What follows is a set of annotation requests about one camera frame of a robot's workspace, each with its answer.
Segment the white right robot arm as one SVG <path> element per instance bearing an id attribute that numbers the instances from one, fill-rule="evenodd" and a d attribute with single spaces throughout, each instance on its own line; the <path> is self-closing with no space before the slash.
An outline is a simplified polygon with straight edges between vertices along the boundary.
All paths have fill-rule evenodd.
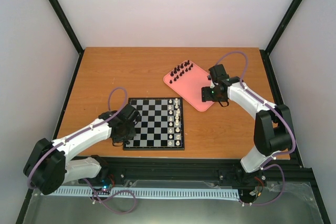
<path id="1" fill-rule="evenodd" d="M 202 87 L 202 102 L 222 104 L 233 101 L 255 120 L 254 147 L 241 159 L 247 173 L 263 169 L 281 152 L 295 150 L 290 110 L 285 105 L 271 103 L 251 90 L 239 77 L 230 77 L 222 64 L 209 68 L 209 87 Z"/>

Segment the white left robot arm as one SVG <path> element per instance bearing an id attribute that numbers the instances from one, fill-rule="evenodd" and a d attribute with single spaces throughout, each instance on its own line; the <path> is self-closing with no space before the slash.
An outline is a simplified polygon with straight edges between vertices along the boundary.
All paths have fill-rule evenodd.
<path id="1" fill-rule="evenodd" d="M 139 111 L 127 104 L 117 111 L 107 111 L 89 125 L 52 141 L 39 140 L 23 169 L 27 185 L 39 189 L 44 195 L 55 192 L 61 185 L 74 180 L 93 179 L 97 183 L 108 180 L 108 166 L 97 155 L 75 160 L 74 157 L 98 142 L 112 139 L 113 143 L 126 143 L 135 135 L 140 121 Z"/>

